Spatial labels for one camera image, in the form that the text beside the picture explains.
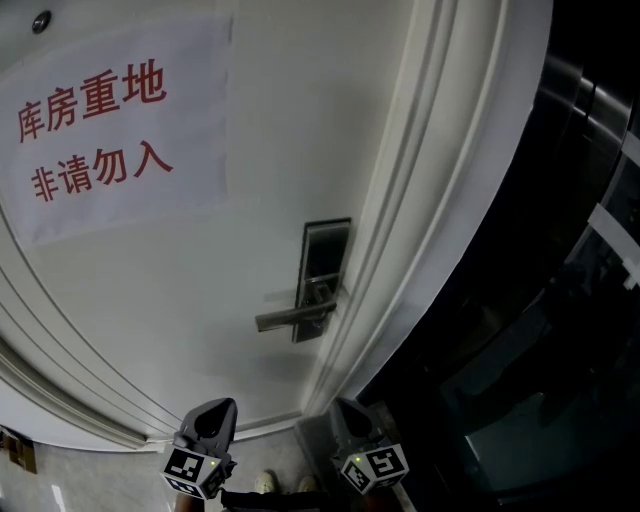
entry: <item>door frame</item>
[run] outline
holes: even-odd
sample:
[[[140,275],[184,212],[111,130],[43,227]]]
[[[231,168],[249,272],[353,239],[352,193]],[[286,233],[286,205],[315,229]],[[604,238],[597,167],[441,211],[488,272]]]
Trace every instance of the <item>door frame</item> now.
[[[469,167],[503,53],[508,8],[508,0],[414,5],[345,272],[347,297],[306,389],[305,415],[325,412],[375,346]]]
[[[414,0],[404,54],[338,307],[299,411],[238,425],[238,438],[326,410],[375,345],[468,166],[490,99],[508,0]],[[69,423],[126,448],[169,440],[176,418],[74,328],[0,222],[0,377]],[[47,390],[55,389],[52,400]],[[75,398],[64,389],[73,389]],[[85,406],[99,404],[110,419]]]

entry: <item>silver door handle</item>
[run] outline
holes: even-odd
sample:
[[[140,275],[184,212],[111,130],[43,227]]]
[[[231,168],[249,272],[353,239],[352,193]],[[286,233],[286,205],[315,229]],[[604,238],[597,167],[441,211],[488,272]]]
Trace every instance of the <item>silver door handle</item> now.
[[[285,309],[276,313],[256,316],[256,325],[259,332],[278,329],[287,325],[297,325],[301,322],[323,322],[327,314],[336,309],[336,301],[329,300],[321,304],[302,306],[299,308]]]

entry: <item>floor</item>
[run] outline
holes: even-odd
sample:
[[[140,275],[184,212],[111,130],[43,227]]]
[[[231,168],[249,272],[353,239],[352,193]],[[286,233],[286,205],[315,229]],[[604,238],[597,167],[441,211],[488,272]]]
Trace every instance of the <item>floor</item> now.
[[[309,473],[292,430],[232,444],[238,463],[225,484],[229,491],[253,491],[256,476],[275,471],[283,492],[296,490]],[[38,474],[11,463],[0,453],[2,512],[171,512],[175,492],[161,479],[157,453],[84,452],[36,445]],[[207,502],[208,512],[222,510],[219,498]]]

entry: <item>paper sign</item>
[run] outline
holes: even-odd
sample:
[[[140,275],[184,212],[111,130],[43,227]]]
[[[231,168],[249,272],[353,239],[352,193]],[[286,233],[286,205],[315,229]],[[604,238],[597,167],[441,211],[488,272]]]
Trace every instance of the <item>paper sign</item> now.
[[[224,200],[231,20],[85,40],[0,84],[0,195],[24,246]]]

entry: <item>shoe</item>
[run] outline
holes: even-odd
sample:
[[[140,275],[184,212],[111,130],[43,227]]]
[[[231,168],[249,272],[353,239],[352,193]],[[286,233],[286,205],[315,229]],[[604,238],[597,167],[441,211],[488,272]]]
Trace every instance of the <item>shoe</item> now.
[[[276,479],[269,471],[263,471],[256,478],[255,490],[259,494],[277,492]]]
[[[298,492],[320,492],[320,487],[318,487],[316,477],[309,475],[300,480]]]

